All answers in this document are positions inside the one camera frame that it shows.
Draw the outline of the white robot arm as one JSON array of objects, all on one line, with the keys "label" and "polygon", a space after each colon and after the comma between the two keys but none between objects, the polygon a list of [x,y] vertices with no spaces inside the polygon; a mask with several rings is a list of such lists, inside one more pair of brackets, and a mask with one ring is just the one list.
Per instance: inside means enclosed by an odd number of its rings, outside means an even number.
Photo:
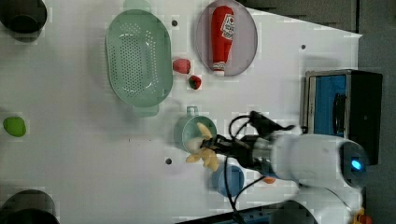
[{"label": "white robot arm", "polygon": [[234,140],[217,135],[200,146],[298,186],[295,195],[275,204],[268,224],[350,224],[361,210],[367,156],[349,139],[276,131]]}]

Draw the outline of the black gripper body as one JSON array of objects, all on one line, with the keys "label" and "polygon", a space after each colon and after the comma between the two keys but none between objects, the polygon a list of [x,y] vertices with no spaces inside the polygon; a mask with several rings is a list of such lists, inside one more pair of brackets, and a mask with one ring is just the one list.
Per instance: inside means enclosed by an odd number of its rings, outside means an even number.
[{"label": "black gripper body", "polygon": [[227,139],[218,135],[218,153],[237,159],[244,168],[253,169],[253,147],[258,138],[258,135],[245,135],[241,139]]}]

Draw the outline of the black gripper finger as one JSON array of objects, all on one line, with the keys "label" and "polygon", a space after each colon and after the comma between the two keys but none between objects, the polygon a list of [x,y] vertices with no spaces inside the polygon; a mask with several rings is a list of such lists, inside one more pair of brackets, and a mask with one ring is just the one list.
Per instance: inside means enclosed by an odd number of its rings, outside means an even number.
[{"label": "black gripper finger", "polygon": [[204,139],[202,144],[200,145],[200,148],[210,148],[210,149],[216,149],[218,148],[217,140],[210,138],[210,139]]}]

